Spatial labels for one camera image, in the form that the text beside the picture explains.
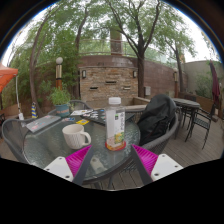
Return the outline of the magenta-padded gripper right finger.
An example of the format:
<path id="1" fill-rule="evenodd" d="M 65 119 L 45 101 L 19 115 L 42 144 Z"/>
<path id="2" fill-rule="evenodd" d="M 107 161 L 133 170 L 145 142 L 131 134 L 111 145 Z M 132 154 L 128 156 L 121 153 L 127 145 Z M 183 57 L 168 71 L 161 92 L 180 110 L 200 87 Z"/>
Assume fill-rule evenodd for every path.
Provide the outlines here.
<path id="1" fill-rule="evenodd" d="M 182 169 L 182 166 L 168 155 L 156 155 L 137 145 L 132 145 L 131 155 L 144 185 Z"/>

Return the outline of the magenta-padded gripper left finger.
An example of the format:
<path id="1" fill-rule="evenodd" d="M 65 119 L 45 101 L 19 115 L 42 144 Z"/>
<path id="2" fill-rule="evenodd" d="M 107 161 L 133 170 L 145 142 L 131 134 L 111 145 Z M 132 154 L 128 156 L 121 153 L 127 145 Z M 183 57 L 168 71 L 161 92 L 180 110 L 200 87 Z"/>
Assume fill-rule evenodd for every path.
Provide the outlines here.
<path id="1" fill-rule="evenodd" d="M 81 186 L 92 156 L 93 149 L 89 145 L 68 157 L 57 157 L 44 170 Z"/>

